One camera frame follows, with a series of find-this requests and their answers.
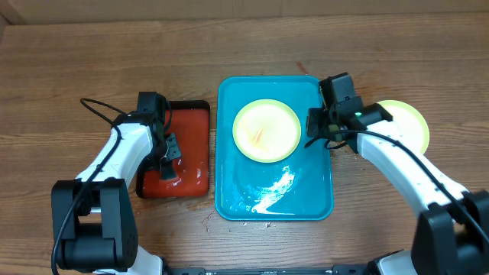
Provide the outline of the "yellow plate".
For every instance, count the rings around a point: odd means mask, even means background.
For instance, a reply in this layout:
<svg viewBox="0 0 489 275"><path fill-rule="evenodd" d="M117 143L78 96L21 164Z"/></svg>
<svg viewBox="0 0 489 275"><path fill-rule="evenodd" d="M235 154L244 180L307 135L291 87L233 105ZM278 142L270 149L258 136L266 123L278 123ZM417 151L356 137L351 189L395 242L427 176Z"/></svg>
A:
<svg viewBox="0 0 489 275"><path fill-rule="evenodd" d="M274 163L295 151L301 139L301 124L295 111L285 103L258 99L238 112L232 137L247 158Z"/></svg>
<svg viewBox="0 0 489 275"><path fill-rule="evenodd" d="M430 133L422 114L413 106L397 100L383 100L378 104L393 116L409 146L424 154L429 146Z"/></svg>

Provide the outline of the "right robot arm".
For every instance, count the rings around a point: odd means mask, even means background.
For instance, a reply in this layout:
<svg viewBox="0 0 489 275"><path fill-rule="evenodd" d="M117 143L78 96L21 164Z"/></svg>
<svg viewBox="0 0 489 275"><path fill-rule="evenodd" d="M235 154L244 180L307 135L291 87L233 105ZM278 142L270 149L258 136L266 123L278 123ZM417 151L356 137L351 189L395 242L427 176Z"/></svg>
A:
<svg viewBox="0 0 489 275"><path fill-rule="evenodd" d="M417 217L413 246L335 274L486 274L488 193L472 193L451 180L424 155L429 129L411 105L384 100L364 106L346 99L310 108L307 142L348 145L371 162L407 201Z"/></svg>

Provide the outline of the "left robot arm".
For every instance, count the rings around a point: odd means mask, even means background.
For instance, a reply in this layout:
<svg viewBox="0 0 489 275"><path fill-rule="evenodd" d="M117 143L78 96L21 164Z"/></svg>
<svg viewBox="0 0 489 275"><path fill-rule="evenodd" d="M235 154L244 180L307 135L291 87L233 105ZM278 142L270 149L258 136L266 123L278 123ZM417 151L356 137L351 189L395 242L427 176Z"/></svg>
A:
<svg viewBox="0 0 489 275"><path fill-rule="evenodd" d="M80 273L163 274L164 260L138 243L128 186L148 157L167 153L159 113L119 115L94 162L51 191L54 246L51 270Z"/></svg>

